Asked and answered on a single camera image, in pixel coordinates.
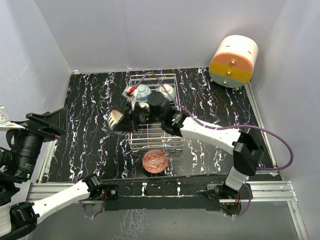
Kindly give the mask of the white bowl brown rim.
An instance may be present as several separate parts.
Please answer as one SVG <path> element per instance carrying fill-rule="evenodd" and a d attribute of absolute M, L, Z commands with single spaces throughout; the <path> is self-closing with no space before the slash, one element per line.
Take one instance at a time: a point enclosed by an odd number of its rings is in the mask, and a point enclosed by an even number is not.
<path fill-rule="evenodd" d="M 107 124 L 111 131 L 114 131 L 116 125 L 123 118 L 123 114 L 119 110 L 112 110 L 107 117 Z"/>

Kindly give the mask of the blue white patterned bowl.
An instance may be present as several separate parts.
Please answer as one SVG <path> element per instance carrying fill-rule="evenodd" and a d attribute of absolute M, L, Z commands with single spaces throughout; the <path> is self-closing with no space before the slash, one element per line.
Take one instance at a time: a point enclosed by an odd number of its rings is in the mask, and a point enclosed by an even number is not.
<path fill-rule="evenodd" d="M 149 95 L 152 93 L 151 89 L 145 84 L 140 84 L 136 88 L 136 90 L 137 90 L 136 101 L 138 103 L 146 103 L 148 101 Z"/>

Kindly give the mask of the red patterned bowl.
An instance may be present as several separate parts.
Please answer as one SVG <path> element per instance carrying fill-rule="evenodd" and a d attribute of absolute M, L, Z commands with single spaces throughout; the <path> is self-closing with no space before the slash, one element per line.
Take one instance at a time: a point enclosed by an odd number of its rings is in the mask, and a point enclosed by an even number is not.
<path fill-rule="evenodd" d="M 168 165 L 168 156 L 159 149 L 151 149 L 142 157 L 143 168 L 151 174 L 163 172 Z"/>

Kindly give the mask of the pale green bowl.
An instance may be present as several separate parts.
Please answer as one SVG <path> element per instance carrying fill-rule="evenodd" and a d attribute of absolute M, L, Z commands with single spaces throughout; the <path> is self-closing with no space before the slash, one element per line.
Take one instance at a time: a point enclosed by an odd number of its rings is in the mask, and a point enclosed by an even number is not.
<path fill-rule="evenodd" d="M 170 102 L 176 98 L 176 91 L 175 89 L 169 84 L 162 84 L 157 89 L 166 99 Z"/>

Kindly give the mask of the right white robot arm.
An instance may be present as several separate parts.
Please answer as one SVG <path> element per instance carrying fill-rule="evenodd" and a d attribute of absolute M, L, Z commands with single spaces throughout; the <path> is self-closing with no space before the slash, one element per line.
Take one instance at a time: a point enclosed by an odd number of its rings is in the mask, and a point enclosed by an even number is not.
<path fill-rule="evenodd" d="M 224 183 L 209 191 L 215 199 L 235 199 L 249 177 L 256 174 L 264 156 L 262 142 L 248 127 L 223 129 L 198 120 L 174 108 L 160 92 L 152 93 L 147 102 L 127 104 L 124 112 L 114 109 L 107 117 L 108 127 L 117 135 L 133 133 L 148 123 L 160 123 L 172 136 L 197 139 L 233 156 L 233 166 Z"/>

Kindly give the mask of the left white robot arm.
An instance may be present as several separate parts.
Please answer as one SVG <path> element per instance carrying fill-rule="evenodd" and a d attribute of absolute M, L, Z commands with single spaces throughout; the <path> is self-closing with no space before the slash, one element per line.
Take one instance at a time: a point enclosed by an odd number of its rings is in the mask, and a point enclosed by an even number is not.
<path fill-rule="evenodd" d="M 20 191 L 17 184 L 33 175 L 43 143 L 55 141 L 67 133 L 68 108 L 44 114 L 28 113 L 25 121 L 11 121 L 4 106 L 0 108 L 0 129 L 5 132 L 9 149 L 0 149 L 0 238 L 17 240 L 63 208 L 103 195 L 102 183 L 95 174 L 49 197 L 12 204 Z"/>

